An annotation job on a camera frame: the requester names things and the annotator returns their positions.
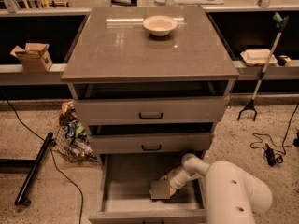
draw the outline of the bottom drawer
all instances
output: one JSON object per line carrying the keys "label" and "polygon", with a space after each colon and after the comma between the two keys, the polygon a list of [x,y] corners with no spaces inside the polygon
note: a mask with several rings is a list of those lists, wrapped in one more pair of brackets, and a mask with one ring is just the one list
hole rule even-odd
{"label": "bottom drawer", "polygon": [[171,199],[152,200],[150,185],[180,165],[183,153],[113,154],[104,163],[99,213],[91,223],[206,223],[199,180]]}
{"label": "bottom drawer", "polygon": [[209,150],[213,123],[90,127],[95,154]]}

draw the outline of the white robotic arm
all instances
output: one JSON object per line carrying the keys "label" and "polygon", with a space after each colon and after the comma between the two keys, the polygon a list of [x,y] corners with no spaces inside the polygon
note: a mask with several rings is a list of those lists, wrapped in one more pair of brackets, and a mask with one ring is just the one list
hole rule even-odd
{"label": "white robotic arm", "polygon": [[228,161],[207,164],[193,154],[186,154],[181,165],[162,179],[169,181],[170,195],[173,195],[200,175],[206,178],[208,224],[255,224],[253,212],[261,214],[271,207],[270,188]]}

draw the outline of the open cardboard box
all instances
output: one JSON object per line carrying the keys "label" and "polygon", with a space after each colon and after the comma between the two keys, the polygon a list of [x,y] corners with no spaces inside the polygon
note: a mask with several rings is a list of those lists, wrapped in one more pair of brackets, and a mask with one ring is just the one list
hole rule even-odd
{"label": "open cardboard box", "polygon": [[49,44],[26,43],[25,49],[16,46],[10,54],[19,59],[24,72],[44,73],[52,66],[48,47]]}

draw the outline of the roll of tape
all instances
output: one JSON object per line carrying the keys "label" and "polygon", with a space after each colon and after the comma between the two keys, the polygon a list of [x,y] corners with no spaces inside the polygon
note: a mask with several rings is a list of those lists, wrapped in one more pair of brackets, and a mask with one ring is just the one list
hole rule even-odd
{"label": "roll of tape", "polygon": [[277,57],[279,66],[289,66],[291,64],[291,58],[285,55]]}

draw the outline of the concrete floor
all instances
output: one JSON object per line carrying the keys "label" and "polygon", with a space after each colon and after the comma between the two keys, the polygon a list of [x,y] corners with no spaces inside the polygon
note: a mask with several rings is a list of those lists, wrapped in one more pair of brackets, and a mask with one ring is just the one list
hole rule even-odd
{"label": "concrete floor", "polygon": [[[277,145],[288,127],[289,119],[299,102],[298,96],[258,96],[255,108],[258,116],[254,122],[251,112],[237,121],[238,112],[249,101],[248,96],[233,96],[222,121],[218,124],[211,149],[205,161],[230,161],[268,184],[273,192],[271,209],[262,215],[254,215],[257,224],[294,224],[299,219],[299,147],[286,147],[287,154],[282,164],[270,167],[261,149],[251,149],[257,141],[252,133],[270,134]],[[54,136],[59,130],[58,118],[62,100],[14,101],[21,120],[38,135]],[[285,142],[292,144],[299,128],[299,111],[292,119]],[[17,120],[7,102],[0,103],[0,157],[34,159],[42,142],[27,131]],[[57,166],[82,190],[84,206],[82,223],[90,223],[88,215],[95,214],[99,204],[99,186],[102,171],[97,163],[71,163],[54,152]],[[80,194],[54,167],[48,151],[29,191],[31,205],[15,206],[14,202],[26,174],[0,174],[0,223],[79,223]]]}

